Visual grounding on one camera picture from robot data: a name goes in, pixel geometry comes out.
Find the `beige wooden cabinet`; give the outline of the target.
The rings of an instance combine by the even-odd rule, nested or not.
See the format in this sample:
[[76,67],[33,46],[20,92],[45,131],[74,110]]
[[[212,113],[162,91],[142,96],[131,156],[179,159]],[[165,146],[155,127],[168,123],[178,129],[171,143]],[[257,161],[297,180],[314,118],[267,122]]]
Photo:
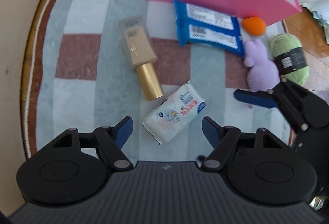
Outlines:
[[16,172],[25,161],[20,89],[26,42],[40,0],[1,0],[1,212],[10,215],[23,198]]

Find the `purple plush toy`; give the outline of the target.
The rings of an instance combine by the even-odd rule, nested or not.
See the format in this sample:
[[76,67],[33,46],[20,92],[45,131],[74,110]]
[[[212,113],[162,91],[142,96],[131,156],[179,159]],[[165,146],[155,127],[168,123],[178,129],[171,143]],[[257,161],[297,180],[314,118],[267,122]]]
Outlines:
[[260,39],[249,40],[244,44],[243,64],[249,69],[247,84],[252,92],[267,91],[280,83],[279,71],[269,59],[266,45]]

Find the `white tissue pack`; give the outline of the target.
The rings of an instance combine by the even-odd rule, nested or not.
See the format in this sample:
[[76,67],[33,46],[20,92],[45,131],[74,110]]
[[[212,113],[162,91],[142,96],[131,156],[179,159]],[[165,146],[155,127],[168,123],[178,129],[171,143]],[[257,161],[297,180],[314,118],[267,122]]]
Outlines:
[[187,82],[149,112],[142,126],[163,144],[179,134],[205,107],[205,100]]

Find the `green yarn ball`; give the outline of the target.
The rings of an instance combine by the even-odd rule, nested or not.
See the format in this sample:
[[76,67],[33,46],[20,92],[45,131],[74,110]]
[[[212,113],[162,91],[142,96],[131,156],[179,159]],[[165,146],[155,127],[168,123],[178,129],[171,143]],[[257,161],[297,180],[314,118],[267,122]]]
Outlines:
[[279,76],[303,86],[309,78],[309,67],[302,43],[292,34],[279,34],[269,42],[270,53]]

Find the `striped checkered rug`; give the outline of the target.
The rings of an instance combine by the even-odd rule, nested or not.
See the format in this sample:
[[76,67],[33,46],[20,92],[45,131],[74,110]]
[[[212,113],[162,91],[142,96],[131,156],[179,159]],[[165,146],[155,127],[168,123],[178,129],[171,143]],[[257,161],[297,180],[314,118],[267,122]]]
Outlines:
[[[147,101],[125,53],[118,21],[141,16],[157,54],[165,95],[190,83],[206,108],[170,141],[159,144],[142,126],[160,100]],[[136,160],[194,160],[208,154],[201,121],[210,116],[245,132],[269,129],[288,143],[291,129],[277,109],[236,101],[245,89],[243,60],[209,46],[180,47],[172,3],[148,0],[48,0],[37,26],[23,115],[24,146],[32,156],[67,128],[90,132],[125,116],[134,130],[124,153]]]

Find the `blue wet wipes pack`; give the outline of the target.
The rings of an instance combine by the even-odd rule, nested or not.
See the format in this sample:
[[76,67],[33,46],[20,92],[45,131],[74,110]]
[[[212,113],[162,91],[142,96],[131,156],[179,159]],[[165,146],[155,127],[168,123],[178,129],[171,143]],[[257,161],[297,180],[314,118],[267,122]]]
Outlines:
[[236,17],[191,3],[173,0],[176,32],[181,47],[202,44],[245,56],[239,21]]

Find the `orange makeup sponge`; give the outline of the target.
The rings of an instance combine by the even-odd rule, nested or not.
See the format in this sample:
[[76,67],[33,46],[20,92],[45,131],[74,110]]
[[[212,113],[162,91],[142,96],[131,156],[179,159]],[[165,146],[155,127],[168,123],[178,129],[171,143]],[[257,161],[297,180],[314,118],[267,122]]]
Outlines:
[[252,36],[262,36],[266,32],[266,23],[263,19],[257,16],[252,16],[244,19],[241,22],[244,30]]

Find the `gold beige cosmetic tube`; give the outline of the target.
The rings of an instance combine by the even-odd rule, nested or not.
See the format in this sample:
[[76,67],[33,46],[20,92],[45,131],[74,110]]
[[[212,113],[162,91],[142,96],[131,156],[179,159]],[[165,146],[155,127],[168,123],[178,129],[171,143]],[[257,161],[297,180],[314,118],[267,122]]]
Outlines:
[[121,19],[118,26],[132,68],[136,71],[147,101],[163,97],[154,63],[157,55],[153,49],[143,17],[133,16]]

